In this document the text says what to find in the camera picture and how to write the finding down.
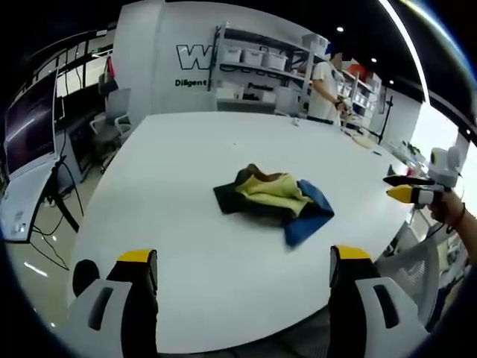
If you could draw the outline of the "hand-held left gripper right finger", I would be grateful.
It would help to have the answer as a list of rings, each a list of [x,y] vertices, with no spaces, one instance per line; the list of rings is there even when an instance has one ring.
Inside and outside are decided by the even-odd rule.
[[[328,357],[409,357],[428,336],[417,305],[360,248],[330,248]]]

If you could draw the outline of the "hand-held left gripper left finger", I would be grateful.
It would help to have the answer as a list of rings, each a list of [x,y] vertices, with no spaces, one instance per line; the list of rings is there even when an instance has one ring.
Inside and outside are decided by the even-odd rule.
[[[92,260],[73,271],[69,349],[75,357],[157,357],[157,251],[122,254],[101,278]]]

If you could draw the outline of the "person's right hand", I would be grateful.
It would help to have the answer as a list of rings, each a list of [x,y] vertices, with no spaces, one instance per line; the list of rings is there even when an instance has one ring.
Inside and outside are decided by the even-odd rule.
[[[432,218],[457,230],[467,209],[465,203],[453,192],[442,192],[439,201],[429,205]]]

